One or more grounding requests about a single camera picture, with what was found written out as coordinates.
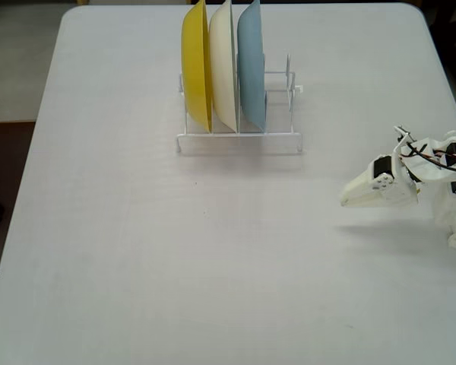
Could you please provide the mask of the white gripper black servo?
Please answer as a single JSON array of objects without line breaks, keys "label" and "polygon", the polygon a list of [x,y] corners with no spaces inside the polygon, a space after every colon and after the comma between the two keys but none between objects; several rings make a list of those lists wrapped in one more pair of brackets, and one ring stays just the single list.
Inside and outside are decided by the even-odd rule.
[{"label": "white gripper black servo", "polygon": [[348,182],[341,193],[345,208],[380,208],[418,202],[417,187],[399,157],[381,155]]}]

